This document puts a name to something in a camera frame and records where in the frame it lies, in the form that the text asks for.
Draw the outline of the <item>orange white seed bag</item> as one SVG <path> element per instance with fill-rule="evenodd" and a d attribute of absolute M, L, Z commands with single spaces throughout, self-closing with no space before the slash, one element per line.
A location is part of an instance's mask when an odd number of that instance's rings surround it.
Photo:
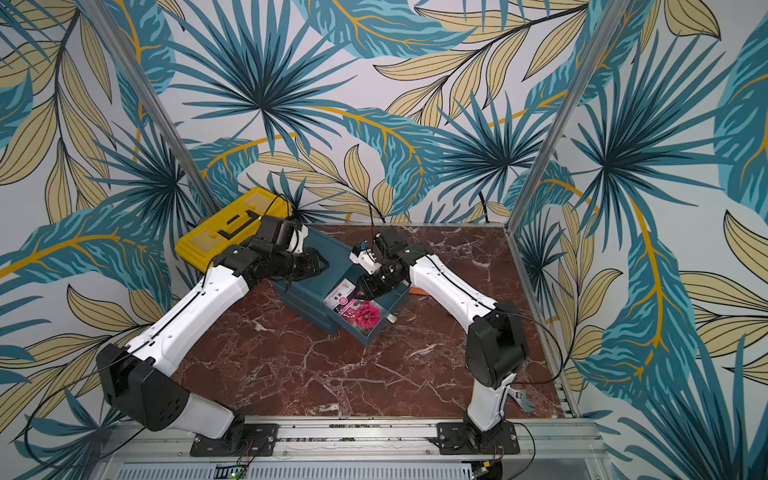
<path fill-rule="evenodd" d="M 409 293 L 412 295 L 418 295 L 418 296 L 430 296 L 428 292 L 418 287 L 411 287 L 409 290 Z"/>

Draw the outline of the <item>pink flower seed bag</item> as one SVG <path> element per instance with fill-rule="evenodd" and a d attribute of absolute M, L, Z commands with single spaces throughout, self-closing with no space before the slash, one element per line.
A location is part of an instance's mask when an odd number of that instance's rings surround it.
<path fill-rule="evenodd" d="M 353 282 L 342 279 L 324 298 L 323 304 L 356 330 L 368 334 L 379 324 L 381 310 L 374 301 L 354 298 L 354 289 Z"/>

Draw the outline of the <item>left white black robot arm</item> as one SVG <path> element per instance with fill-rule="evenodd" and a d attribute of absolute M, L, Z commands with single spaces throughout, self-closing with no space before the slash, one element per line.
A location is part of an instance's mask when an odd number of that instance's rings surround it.
<path fill-rule="evenodd" d="M 328 267 L 314 248 L 265 253 L 242 245 L 227 248 L 154 325 L 125 346 L 110 343 L 97 354 L 105 401 L 150 431 L 177 429 L 225 438 L 235 428 L 235 413 L 190 392 L 172 376 L 209 328 L 261 281 L 300 281 Z"/>

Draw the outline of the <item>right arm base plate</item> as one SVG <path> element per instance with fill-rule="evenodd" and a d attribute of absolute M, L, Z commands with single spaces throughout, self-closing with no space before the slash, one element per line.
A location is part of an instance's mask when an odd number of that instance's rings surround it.
<path fill-rule="evenodd" d="M 468 419 L 440 422 L 432 443 L 441 455 L 516 455 L 520 453 L 514 424 L 502 420 L 488 431 L 479 430 Z"/>

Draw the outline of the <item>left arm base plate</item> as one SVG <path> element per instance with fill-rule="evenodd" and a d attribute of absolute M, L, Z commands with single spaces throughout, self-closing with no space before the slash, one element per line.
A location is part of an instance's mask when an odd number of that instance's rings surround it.
<path fill-rule="evenodd" d="M 279 425 L 274 423 L 237 423 L 221 439 L 196 435 L 190 456 L 202 457 L 271 457 Z"/>

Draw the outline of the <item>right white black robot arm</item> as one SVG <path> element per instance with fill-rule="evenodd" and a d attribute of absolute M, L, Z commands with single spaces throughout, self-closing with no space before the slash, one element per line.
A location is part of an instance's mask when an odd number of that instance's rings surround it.
<path fill-rule="evenodd" d="M 357 280 L 356 297 L 374 300 L 407 283 L 426 292 L 458 322 L 466 334 L 465 364 L 474 377 L 466 419 L 482 433 L 499 427 L 507 387 L 529 353 L 519 309 L 480 293 L 420 245 L 391 251 L 381 260 L 355 247 L 349 259 L 366 271 Z"/>

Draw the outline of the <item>teal three-drawer cabinet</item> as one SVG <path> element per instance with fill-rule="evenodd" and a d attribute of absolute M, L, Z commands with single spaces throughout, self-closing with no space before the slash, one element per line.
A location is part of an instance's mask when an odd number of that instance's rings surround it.
<path fill-rule="evenodd" d="M 323 301 L 343 279 L 354 283 L 364 270 L 350 261 L 350 246 L 317 229 L 309 229 L 304 246 L 316 249 L 329 263 L 328 268 L 311 278 L 291 284 L 277 281 L 273 286 L 285 307 L 333 336 L 341 327 L 341 317 L 328 309 Z"/>

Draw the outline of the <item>teal top drawer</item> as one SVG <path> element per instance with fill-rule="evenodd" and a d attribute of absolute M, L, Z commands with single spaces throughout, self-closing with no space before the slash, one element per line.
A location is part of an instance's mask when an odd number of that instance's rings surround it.
<path fill-rule="evenodd" d="M 350 266 L 324 297 L 323 305 L 331 320 L 368 346 L 397 320 L 398 310 L 408 299 L 409 287 L 401 283 L 374 300 L 354 299 L 356 281 L 365 273 L 360 266 Z"/>

